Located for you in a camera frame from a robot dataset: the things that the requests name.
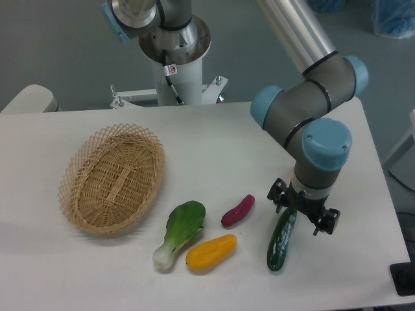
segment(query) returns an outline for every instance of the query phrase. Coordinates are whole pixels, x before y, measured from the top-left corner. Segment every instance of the white chair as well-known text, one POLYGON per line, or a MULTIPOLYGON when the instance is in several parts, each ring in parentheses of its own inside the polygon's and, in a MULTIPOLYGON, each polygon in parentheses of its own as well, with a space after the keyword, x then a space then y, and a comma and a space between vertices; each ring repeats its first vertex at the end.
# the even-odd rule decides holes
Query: white chair
POLYGON ((0 115, 55 111, 61 111, 61 109, 52 92, 43 86, 33 84, 17 94, 6 108, 0 112, 0 115))

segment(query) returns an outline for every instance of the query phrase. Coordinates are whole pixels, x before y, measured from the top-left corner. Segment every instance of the green cucumber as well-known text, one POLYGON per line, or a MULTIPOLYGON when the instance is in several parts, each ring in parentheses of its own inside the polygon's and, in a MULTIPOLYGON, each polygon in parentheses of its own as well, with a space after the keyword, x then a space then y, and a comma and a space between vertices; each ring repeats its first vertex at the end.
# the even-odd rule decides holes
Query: green cucumber
POLYGON ((279 271, 287 256, 288 243, 297 219, 297 210, 288 207, 279 217, 268 245, 267 264, 271 271, 279 271))

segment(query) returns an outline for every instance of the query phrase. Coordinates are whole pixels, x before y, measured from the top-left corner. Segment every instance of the wicker basket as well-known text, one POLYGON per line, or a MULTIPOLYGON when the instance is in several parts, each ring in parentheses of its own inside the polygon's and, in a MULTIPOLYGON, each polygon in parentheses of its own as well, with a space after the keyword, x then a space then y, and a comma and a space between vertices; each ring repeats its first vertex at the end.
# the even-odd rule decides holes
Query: wicker basket
POLYGON ((147 210, 160 187, 164 151, 136 125, 115 125, 90 137, 72 158, 59 188, 67 219, 90 233, 115 233, 147 210))

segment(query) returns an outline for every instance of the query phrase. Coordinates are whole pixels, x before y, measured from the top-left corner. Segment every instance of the bok choy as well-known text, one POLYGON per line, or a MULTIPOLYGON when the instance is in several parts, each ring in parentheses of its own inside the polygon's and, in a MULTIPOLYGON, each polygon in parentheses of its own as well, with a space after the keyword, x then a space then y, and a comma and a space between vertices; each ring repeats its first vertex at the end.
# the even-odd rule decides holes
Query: bok choy
POLYGON ((164 243, 153 253, 154 265, 158 269, 166 270, 174 264, 179 250, 203 230, 205 214, 203 204, 196 201, 181 204, 171 212, 164 243))

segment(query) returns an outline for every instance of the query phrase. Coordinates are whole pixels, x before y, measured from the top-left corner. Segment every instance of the table surface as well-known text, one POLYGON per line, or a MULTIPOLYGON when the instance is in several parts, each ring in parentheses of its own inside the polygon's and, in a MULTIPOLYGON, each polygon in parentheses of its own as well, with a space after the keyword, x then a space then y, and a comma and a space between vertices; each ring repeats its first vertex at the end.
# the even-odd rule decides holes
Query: table surface
POLYGON ((350 159, 326 206, 342 213, 333 235, 313 236, 299 214, 280 272, 266 264, 278 215, 267 200, 294 160, 249 114, 249 103, 75 111, 0 117, 1 310, 331 310, 412 302, 389 265, 409 261, 360 101, 328 116, 353 135, 350 159), (129 231, 91 236, 69 223, 58 187, 71 158, 96 131, 138 124, 164 145, 165 175, 146 215, 129 231), (225 229, 222 215, 247 194, 250 214, 225 229), (169 213, 206 206, 198 242, 235 234, 231 257, 205 275, 183 252, 169 273, 152 264, 169 213))

